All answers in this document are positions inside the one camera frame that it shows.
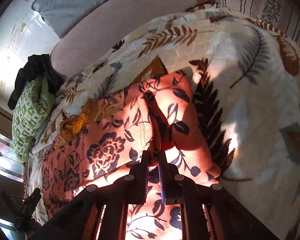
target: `white wall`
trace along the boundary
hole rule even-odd
[[[7,102],[18,70],[33,54],[50,54],[58,36],[31,10],[34,0],[13,0],[0,18],[0,106],[13,113]]]

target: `bedsheet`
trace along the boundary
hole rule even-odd
[[[79,115],[89,98],[97,101],[159,71],[151,64],[157,58],[168,73],[185,71],[212,158],[214,145],[226,144],[223,186],[280,239],[295,239],[300,46],[266,22],[219,5],[200,8],[150,21],[66,83],[32,153],[49,148],[62,121]]]

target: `screw head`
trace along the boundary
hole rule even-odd
[[[214,190],[221,190],[222,189],[222,185],[219,184],[219,183],[215,183],[215,184],[212,184],[212,188]]]
[[[88,192],[94,192],[97,189],[97,186],[94,184],[90,184],[86,187]]]
[[[185,177],[181,174],[177,174],[176,176],[174,176],[174,179],[177,180],[177,181],[182,181],[182,180],[184,180],[184,178]]]
[[[124,180],[126,180],[126,181],[131,181],[133,179],[134,179],[134,176],[131,175],[131,174],[128,174],[128,175],[124,176]]]

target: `window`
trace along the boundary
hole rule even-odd
[[[14,228],[14,225],[0,218],[0,228],[9,240],[22,239],[20,233]]]
[[[23,182],[23,165],[11,147],[12,141],[0,134],[0,152],[3,155],[0,156],[0,174],[7,178]]]

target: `dark clothing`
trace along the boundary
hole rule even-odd
[[[63,84],[62,78],[52,68],[49,54],[32,55],[28,57],[26,65],[19,69],[14,91],[8,101],[8,107],[11,110],[16,107],[26,83],[35,80],[39,76],[45,76],[47,78],[49,93],[53,95],[57,93]]]

